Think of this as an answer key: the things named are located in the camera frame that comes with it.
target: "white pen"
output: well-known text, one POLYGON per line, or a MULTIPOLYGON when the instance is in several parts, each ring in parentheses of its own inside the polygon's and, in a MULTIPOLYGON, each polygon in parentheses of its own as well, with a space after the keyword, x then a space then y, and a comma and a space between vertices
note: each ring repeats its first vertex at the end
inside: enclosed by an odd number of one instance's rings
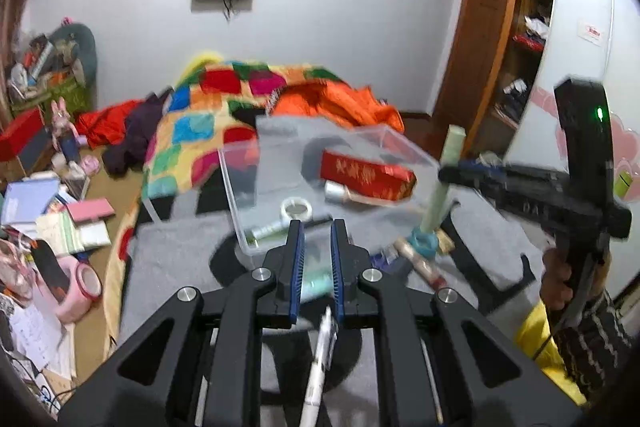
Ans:
POLYGON ((314 361, 311 363, 309 382, 306 385, 305 405, 302 408, 300 427, 313 427, 318 419, 318 410, 322 401, 322 388, 324 387, 324 374, 331 367, 331 358, 334 354, 335 340, 338 337, 338 325, 331 315, 331 308, 326 311, 320 322, 318 343, 314 361))

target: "sticker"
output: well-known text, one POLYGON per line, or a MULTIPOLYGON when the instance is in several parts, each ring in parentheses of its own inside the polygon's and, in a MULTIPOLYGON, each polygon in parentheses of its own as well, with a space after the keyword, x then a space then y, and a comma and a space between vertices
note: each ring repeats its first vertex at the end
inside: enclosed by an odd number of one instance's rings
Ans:
POLYGON ((602 45, 602 32, 593 24, 578 21, 578 36, 596 46, 602 45))

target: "striped sleeve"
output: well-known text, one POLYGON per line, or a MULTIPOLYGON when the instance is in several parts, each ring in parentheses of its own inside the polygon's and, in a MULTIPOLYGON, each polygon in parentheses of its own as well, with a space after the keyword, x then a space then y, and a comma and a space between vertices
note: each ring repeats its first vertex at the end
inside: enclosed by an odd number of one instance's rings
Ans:
POLYGON ((569 376, 587 399, 616 377, 632 345, 606 291, 585 307, 577 328, 559 331, 554 340, 569 376))

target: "rabbit figurine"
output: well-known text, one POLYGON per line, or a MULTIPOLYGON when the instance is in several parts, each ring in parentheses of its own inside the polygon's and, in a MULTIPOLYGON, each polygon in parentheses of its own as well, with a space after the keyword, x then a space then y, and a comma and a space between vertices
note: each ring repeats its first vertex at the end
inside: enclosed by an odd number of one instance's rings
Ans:
POLYGON ((71 123, 71 116, 66 111, 66 102, 60 98, 58 103, 51 102, 51 140, 53 147, 57 151, 62 151, 66 161, 80 161, 80 151, 78 149, 78 131, 71 123))

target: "hand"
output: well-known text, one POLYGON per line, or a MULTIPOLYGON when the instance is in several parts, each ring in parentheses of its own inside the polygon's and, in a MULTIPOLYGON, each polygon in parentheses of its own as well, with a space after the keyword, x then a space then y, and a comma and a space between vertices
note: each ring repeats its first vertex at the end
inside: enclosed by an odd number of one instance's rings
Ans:
MULTIPOLYGON (((542 258, 546 271, 542 276, 540 298, 550 311, 563 309, 574 297, 574 293, 566 284, 571 277, 571 267, 564 262, 566 253, 556 248, 547 250, 542 258)), ((590 299, 598 297, 603 291, 611 266, 611 255, 607 251, 603 266, 596 266, 591 286, 590 299)))

